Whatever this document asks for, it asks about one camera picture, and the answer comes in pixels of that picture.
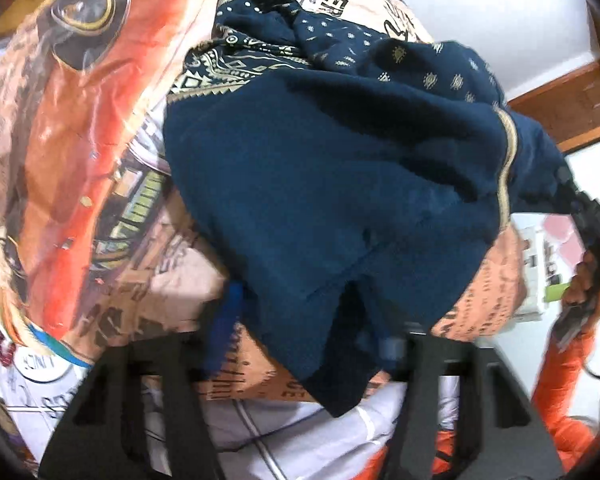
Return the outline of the operator right hand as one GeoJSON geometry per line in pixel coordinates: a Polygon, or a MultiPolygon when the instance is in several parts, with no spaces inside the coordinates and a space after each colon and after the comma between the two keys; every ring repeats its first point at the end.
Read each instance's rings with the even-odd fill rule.
{"type": "MultiPolygon", "coordinates": [[[[583,259],[576,265],[574,275],[568,288],[562,295],[562,310],[567,311],[576,304],[585,302],[588,293],[593,289],[594,272],[597,261],[590,252],[585,252],[583,259]]],[[[600,322],[600,291],[595,300],[595,309],[585,323],[584,330],[592,330],[600,322]]]]}

